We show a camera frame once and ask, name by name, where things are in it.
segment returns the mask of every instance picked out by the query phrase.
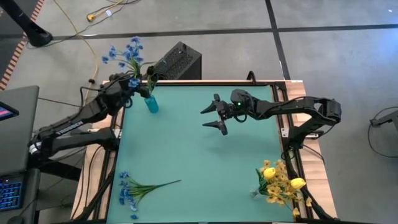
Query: table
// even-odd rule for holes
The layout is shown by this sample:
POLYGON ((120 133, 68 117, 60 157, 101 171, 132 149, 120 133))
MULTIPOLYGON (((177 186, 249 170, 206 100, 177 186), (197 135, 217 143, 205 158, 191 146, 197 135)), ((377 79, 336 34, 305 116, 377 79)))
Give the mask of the table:
MULTIPOLYGON (((277 91, 277 94, 280 99, 283 99, 283 93, 281 89, 284 87, 286 88, 286 94, 289 99, 295 98, 298 96, 303 96, 305 95, 305 90, 304 90, 304 85, 302 81, 278 81, 278 80, 259 80, 257 81, 258 83, 273 83, 277 84, 277 86, 281 87, 277 91)), ((249 85, 251 83, 250 80, 212 80, 212 81, 206 81, 206 80, 194 80, 194 81, 161 81, 161 83, 168 83, 168 84, 176 84, 178 86, 180 85, 192 85, 192 84, 203 84, 203 83, 212 83, 212 84, 220 84, 220 85, 249 85)), ((119 112, 119 116, 117 118, 116 124, 121 125, 121 113, 122 111, 119 112)), ((287 123, 287 117, 283 116, 283 121, 284 125, 288 125, 287 123)), ((294 125, 298 126, 304 123, 309 117, 306 114, 294 114, 292 116, 294 125)), ((111 118, 108 117, 105 120, 93 124, 93 128, 102 128, 105 126, 109 126, 111 121, 111 118)), ((314 150, 318 151, 320 153, 320 148, 318 145, 317 141, 314 140, 306 140, 305 144, 313 148, 314 150)), ((86 164, 89 164, 91 161, 91 158, 93 157, 94 151, 96 150, 98 146, 90 146, 87 149, 86 152, 86 158, 85 162, 86 164)), ((333 204, 333 199, 331 197, 330 193, 330 188, 328 184, 328 179, 326 176, 325 172, 325 167, 322 163, 322 161, 314 155, 312 152, 307 151, 306 149, 303 149, 300 151, 301 154, 301 159, 302 159, 302 167, 303 171, 305 174, 305 178, 307 180, 308 188, 313 194, 313 196, 317 199, 318 203, 325 209, 326 212, 328 212, 332 216, 336 216, 334 204, 333 204)), ((113 164, 114 161, 114 154, 111 154, 109 157, 109 164, 107 167, 108 172, 110 171, 110 168, 113 164)), ((92 162, 92 168, 91 168, 91 175, 90 175, 90 188, 88 189, 88 201, 91 200, 91 198, 94 196, 98 189, 98 184, 99 184, 99 177, 101 175, 101 170, 103 168, 104 164, 104 151, 98 151, 98 153, 95 155, 93 162, 92 162)), ((85 172, 84 174, 84 183, 87 183, 88 180, 88 166, 85 166, 85 169, 82 171, 85 172)), ((77 213, 75 216, 81 213, 83 209, 83 205, 85 203, 85 197, 86 197, 86 192, 87 192, 87 185, 83 185, 83 197, 80 200, 80 204, 78 204, 79 198, 80 198, 80 190, 81 190, 81 181, 79 183, 79 187, 76 193, 76 199, 75 199, 75 204, 73 206, 73 211, 77 209, 77 213)), ((105 218, 108 212, 108 206, 107 204, 109 203, 109 189, 107 192, 104 194, 100 210, 99 210, 99 215, 98 218, 105 218)))

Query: blue flower bouquet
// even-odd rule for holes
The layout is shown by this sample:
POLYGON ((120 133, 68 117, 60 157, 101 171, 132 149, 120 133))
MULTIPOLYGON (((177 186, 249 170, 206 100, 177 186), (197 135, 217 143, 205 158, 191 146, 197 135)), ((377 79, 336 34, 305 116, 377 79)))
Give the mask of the blue flower bouquet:
MULTIPOLYGON (((143 63, 144 59, 140 57, 140 50, 142 50, 143 48, 144 47, 141 45, 140 38, 135 36, 131 38, 131 43, 127 44, 125 51, 116 50, 115 47, 111 46, 108 55, 102 56, 102 62, 105 64, 107 64, 109 61, 119 62, 119 67, 122 69, 122 71, 132 73, 132 79, 130 80, 129 86, 135 87, 141 82, 141 67, 143 65, 154 63, 143 63)), ((148 75, 147 86, 150 92, 150 98, 144 99, 144 101, 151 113, 157 113, 159 110, 159 106, 156 102, 155 96, 152 95, 156 83, 156 77, 148 75)))
MULTIPOLYGON (((169 182, 166 184, 159 184, 159 185, 142 185, 135 180, 133 180, 128 171, 121 172, 119 178, 122 179, 120 186, 122 186, 119 195, 119 203, 121 205, 125 205, 125 200, 127 200, 130 209, 133 212, 138 210, 137 206, 138 203, 147 195, 149 192, 158 189, 159 187, 163 187, 169 184, 173 184, 176 182, 180 182, 181 180, 176 180, 173 182, 169 182)), ((137 219, 137 215, 131 215, 132 219, 137 219)))

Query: yellow flower bouquet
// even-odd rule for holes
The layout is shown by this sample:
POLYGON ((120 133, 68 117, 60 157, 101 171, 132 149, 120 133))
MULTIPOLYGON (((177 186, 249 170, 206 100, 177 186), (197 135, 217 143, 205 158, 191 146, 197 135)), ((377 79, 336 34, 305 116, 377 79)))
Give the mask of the yellow flower bouquet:
MULTIPOLYGON (((268 203, 278 203, 280 206, 287 202, 303 202, 303 198, 297 193, 306 184, 302 178, 289 180, 285 164, 279 159, 275 162, 275 167, 271 167, 271 162, 264 160, 264 167, 256 169, 259 178, 259 187, 251 191, 251 196, 261 194, 267 196, 268 203)), ((306 200, 306 206, 311 207, 311 198, 306 200)), ((299 215, 297 208, 292 210, 293 215, 299 215)))

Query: wooden board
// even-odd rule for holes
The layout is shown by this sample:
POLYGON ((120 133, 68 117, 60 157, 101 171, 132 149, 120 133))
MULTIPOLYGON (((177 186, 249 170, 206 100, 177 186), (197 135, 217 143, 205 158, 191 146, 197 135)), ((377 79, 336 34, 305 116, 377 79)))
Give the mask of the wooden board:
MULTIPOLYGON (((242 82, 247 82, 251 83, 250 80, 190 80, 190 81, 184 81, 184 80, 165 80, 161 81, 162 83, 242 83, 242 82)), ((283 80, 258 80, 258 82, 283 82, 283 80)), ((286 82, 286 87, 287 87, 287 94, 289 99, 298 97, 298 96, 305 96, 305 89, 304 89, 304 84, 302 81, 285 81, 286 82)), ((116 124, 121 125, 121 117, 122 117, 122 112, 119 112, 118 115, 118 120, 116 121, 116 124)), ((307 114, 294 114, 293 115, 293 121, 294 125, 300 126, 302 123, 306 122, 310 117, 307 114)), ((287 118, 284 116, 284 122, 285 125, 287 125, 287 118)), ((106 119, 103 121, 100 121, 98 123, 93 124, 93 128, 104 128, 109 126, 111 123, 111 117, 108 116, 106 119)), ((307 146, 311 147, 312 149, 316 150, 317 152, 320 152, 319 148, 319 143, 318 141, 314 140, 306 140, 304 142, 307 146)), ((90 164, 91 158, 93 157, 93 154, 95 150, 98 148, 98 145, 92 145, 89 146, 86 150, 86 157, 85 157, 85 168, 82 172, 84 173, 84 186, 83 186, 83 196, 81 198, 80 204, 78 206, 78 201, 80 198, 80 190, 81 190, 81 177, 80 181, 78 184, 77 192, 76 192, 76 197, 75 197, 75 203, 73 204, 73 210, 75 211, 76 206, 78 206, 77 212, 75 217, 77 217, 82 211, 83 207, 85 204, 85 197, 87 193, 87 181, 88 181, 88 165, 90 164)), ((317 202, 323 207, 323 209, 331 216, 336 217, 336 210, 335 210, 335 205, 333 203, 333 198, 331 196, 330 192, 330 187, 329 187, 329 182, 328 178, 326 175, 326 170, 325 166, 323 165, 322 160, 319 158, 318 155, 315 155, 314 153, 310 152, 307 149, 302 149, 300 151, 301 153, 301 158, 303 162, 303 169, 305 173, 305 177, 307 180, 307 185, 308 189, 311 191, 311 194, 316 198, 317 202)), ((104 151, 99 150, 93 160, 92 163, 92 168, 91 168, 91 175, 90 175, 90 189, 88 191, 88 202, 89 203, 92 199, 92 197, 95 195, 95 193, 98 190, 98 184, 100 181, 100 175, 101 175, 101 169, 103 165, 103 159, 104 159, 104 151)), ((113 164, 114 161, 114 154, 111 156, 111 160, 109 162, 108 166, 108 172, 110 171, 110 168, 113 164)), ((107 202, 108 202, 108 195, 109 195, 109 188, 105 192, 102 203, 101 203, 101 210, 99 213, 99 218, 104 218, 105 213, 106 213, 106 207, 107 207, 107 202)))

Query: wooden table frame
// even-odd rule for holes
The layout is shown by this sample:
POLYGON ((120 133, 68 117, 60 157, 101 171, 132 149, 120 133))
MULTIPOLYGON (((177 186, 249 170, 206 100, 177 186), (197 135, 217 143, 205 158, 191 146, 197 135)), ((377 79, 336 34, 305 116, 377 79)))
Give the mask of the wooden table frame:
MULTIPOLYGON (((254 86, 255 84, 251 80, 162 80, 158 82, 158 85, 165 86, 254 86)), ((284 80, 258 80, 257 85, 269 85, 272 88, 272 93, 275 101, 287 101, 298 96, 305 96, 304 84, 302 81, 284 81, 284 80)), ((123 128, 123 110, 120 110, 117 117, 108 116, 106 119, 93 124, 92 128, 104 128, 107 126, 112 126, 116 129, 123 128)), ((306 122, 310 117, 307 114, 290 114, 290 115, 278 115, 276 116, 278 125, 280 128, 300 126, 306 122)), ((311 147, 317 152, 321 153, 319 148, 319 143, 317 140, 306 139, 305 145, 311 147)), ((114 160, 116 157, 115 152, 105 152, 104 150, 99 150, 95 157, 94 153, 98 145, 90 145, 87 147, 85 156, 85 167, 82 170, 84 172, 84 183, 82 186, 82 175, 78 184, 75 203, 73 204, 73 212, 76 210, 76 215, 83 211, 83 207, 86 203, 91 201, 97 192, 100 183, 104 181, 105 176, 110 172, 114 160), (91 165, 90 174, 90 188, 87 189, 87 182, 89 177, 89 164, 91 165)), ((300 176, 305 176, 307 186, 311 194, 316 198, 317 202, 323 207, 323 209, 331 216, 336 217, 335 206, 333 203, 333 198, 331 196, 330 187, 328 183, 328 178, 326 176, 325 166, 322 160, 315 153, 306 150, 306 148, 296 152, 296 159, 294 161, 294 166, 296 171, 300 176)), ((97 206, 96 210, 91 214, 90 218, 102 219, 106 218, 108 214, 108 203, 110 199, 111 186, 108 187, 103 195, 101 204, 97 206)), ((299 205, 302 217, 311 217, 308 214, 309 210, 305 210, 303 204, 299 205)))

